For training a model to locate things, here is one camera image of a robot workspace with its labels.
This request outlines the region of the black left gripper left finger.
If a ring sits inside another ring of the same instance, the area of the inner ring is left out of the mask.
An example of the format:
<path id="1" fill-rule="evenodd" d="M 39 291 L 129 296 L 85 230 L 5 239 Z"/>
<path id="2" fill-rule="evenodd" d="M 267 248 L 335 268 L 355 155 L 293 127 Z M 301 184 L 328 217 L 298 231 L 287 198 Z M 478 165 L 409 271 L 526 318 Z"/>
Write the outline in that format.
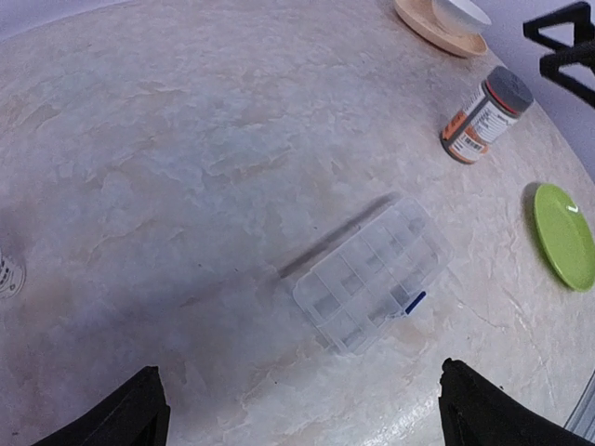
<path id="1" fill-rule="evenodd" d="M 37 446 L 165 445 L 171 409 L 156 366 L 145 366 L 83 416 Z"/>

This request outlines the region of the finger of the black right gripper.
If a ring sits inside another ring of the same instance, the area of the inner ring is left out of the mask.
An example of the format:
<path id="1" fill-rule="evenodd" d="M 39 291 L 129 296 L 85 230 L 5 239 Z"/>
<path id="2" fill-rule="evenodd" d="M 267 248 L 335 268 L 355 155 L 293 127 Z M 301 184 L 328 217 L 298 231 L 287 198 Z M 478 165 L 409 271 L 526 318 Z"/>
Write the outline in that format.
<path id="1" fill-rule="evenodd" d="M 541 32 L 560 25 L 573 26 L 573 43 L 570 46 Z M 528 20 L 522 25 L 522 32 L 526 39 L 551 50 L 539 60 L 541 76 L 593 107 L 594 90 L 562 72 L 562 67 L 571 65 L 581 65 L 594 72 L 594 23 L 591 21 L 589 3 L 573 2 Z"/>

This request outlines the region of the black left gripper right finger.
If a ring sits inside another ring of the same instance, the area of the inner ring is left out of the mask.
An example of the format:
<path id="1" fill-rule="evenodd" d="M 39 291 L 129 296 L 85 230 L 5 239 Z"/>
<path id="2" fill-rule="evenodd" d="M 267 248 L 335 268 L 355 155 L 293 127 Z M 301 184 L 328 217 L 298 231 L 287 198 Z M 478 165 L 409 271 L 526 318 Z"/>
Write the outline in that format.
<path id="1" fill-rule="evenodd" d="M 533 413 L 464 361 L 442 365 L 439 409 L 446 445 L 589 445 Z"/>

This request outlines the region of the grey-capped orange pill bottle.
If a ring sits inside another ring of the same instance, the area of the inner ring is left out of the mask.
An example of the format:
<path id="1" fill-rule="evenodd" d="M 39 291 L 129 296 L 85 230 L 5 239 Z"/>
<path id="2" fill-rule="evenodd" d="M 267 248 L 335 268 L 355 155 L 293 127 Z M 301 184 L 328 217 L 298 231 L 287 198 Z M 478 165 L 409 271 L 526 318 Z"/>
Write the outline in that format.
<path id="1" fill-rule="evenodd" d="M 527 85 L 508 68 L 496 66 L 443 128 L 440 142 L 453 159 L 475 164 L 533 103 Z"/>

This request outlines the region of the clear plastic pill organizer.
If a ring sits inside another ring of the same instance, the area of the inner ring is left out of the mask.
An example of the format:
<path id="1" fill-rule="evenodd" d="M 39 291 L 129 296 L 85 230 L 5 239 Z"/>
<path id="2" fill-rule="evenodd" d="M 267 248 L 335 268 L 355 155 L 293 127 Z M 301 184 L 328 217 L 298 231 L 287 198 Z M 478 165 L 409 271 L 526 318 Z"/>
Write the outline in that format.
<path id="1" fill-rule="evenodd" d="M 293 297 L 328 344 L 359 355 L 413 311 L 452 257 L 426 210 L 402 198 L 312 266 Z"/>

